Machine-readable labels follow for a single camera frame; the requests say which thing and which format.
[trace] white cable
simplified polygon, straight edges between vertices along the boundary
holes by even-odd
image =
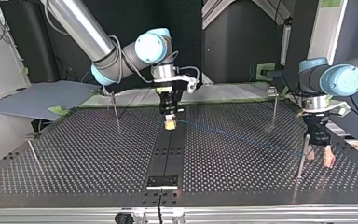
[[[185,69],[194,69],[194,70],[196,70],[196,72],[197,72],[197,81],[200,81],[200,70],[199,70],[198,67],[196,67],[196,66],[186,66],[186,67],[179,68],[179,70],[185,70]]]
[[[50,19],[50,16],[48,15],[48,6],[49,6],[49,3],[50,3],[50,0],[46,0],[46,4],[45,4],[45,16],[46,16],[46,19],[48,19],[48,24],[50,24],[50,26],[56,30],[58,33],[62,34],[62,35],[68,35],[68,33],[60,30],[59,28],[57,28],[53,22],[51,21]]]
[[[123,49],[121,48],[121,44],[120,41],[118,40],[117,36],[115,35],[110,35],[110,38],[113,38],[116,40],[116,42],[112,42],[115,45],[115,48],[117,49],[117,56],[118,56],[118,80],[116,82],[116,84],[119,84],[121,82],[121,79],[123,78]]]

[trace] metal frame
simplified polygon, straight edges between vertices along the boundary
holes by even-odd
[[[179,113],[177,116],[179,120],[185,119],[186,114]],[[66,117],[61,118],[49,125],[42,131],[42,137],[44,133],[53,130],[65,119]],[[145,183],[147,178],[152,175],[183,175],[181,171],[184,166],[184,134],[184,125],[179,125],[175,132],[160,129],[159,140],[149,163]],[[351,150],[351,146],[334,133],[331,135],[337,147],[342,147],[345,153],[348,153],[354,160],[358,160],[357,150]],[[22,153],[28,147],[28,144],[24,143],[13,151],[13,155],[16,156],[16,152]],[[8,162],[10,160],[1,160],[0,168]],[[288,191],[281,195],[221,193],[215,194],[213,197],[185,196],[181,188],[181,181],[182,178],[179,179],[179,190],[145,190],[142,195],[133,198],[115,198],[115,202],[112,202],[112,198],[106,198],[103,195],[101,197],[93,196],[92,199],[87,196],[57,195],[49,197],[50,203],[43,204],[38,200],[33,200],[32,197],[25,202],[20,201],[23,198],[16,197],[11,197],[7,201],[5,196],[2,196],[0,199],[4,203],[1,204],[2,206],[0,205],[0,222],[110,223],[114,222],[117,213],[132,213],[136,219],[135,223],[145,223],[146,221],[160,223],[160,219],[164,223],[247,223],[252,221],[358,223],[358,205],[328,204],[332,199],[337,204],[358,203],[358,194],[352,194],[349,197],[345,195],[345,199],[342,197],[343,193],[326,193],[320,190],[303,193]],[[19,202],[26,204],[27,208],[16,208],[21,206]],[[303,202],[308,202],[310,205],[291,205]]]

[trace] metal post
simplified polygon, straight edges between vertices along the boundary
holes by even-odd
[[[307,147],[308,144],[310,143],[310,135],[306,134],[305,138],[304,138],[304,147],[303,147],[303,151],[302,151],[302,155],[301,155],[301,161],[298,167],[298,174],[297,174],[297,178],[300,179],[301,178],[301,174],[302,174],[302,169],[304,167],[304,161],[305,161],[305,157],[307,156]]]
[[[277,115],[278,96],[279,96],[279,95],[276,95],[276,96],[275,96],[274,115],[272,116],[272,127],[275,126],[275,117],[276,117],[276,115]]]

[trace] metal bar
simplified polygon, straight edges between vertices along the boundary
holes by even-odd
[[[95,62],[108,55],[114,46],[81,0],[42,0],[57,21]]]
[[[305,138],[304,138],[304,147],[303,147],[303,151],[302,151],[303,155],[301,156],[301,161],[300,161],[300,164],[298,167],[298,174],[297,174],[298,179],[301,178],[302,169],[304,167],[304,161],[305,161],[305,157],[307,154],[307,147],[308,147],[309,143],[310,143],[310,135],[306,134]]]

